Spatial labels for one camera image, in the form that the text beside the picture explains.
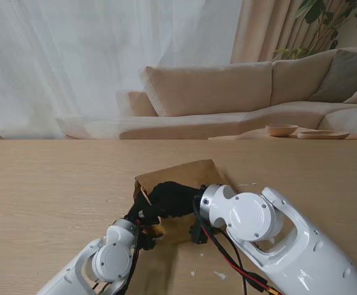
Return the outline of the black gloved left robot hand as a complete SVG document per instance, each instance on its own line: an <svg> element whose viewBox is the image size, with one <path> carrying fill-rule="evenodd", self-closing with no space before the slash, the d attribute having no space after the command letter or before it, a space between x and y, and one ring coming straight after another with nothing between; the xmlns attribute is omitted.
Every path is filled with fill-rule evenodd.
<svg viewBox="0 0 357 295"><path fill-rule="evenodd" d="M134 199L134 204L125 215L129 221L138 221L142 226L160 224L160 205L152 205L150 201L139 191Z"/></svg>

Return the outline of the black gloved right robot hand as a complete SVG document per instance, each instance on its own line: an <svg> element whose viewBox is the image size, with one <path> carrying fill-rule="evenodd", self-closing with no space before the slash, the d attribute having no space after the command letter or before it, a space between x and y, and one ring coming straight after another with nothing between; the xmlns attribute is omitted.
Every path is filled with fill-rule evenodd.
<svg viewBox="0 0 357 295"><path fill-rule="evenodd" d="M194 212L193 199L201 189L173 181L160 183L148 195L152 205L160 205L160 218L176 218Z"/></svg>

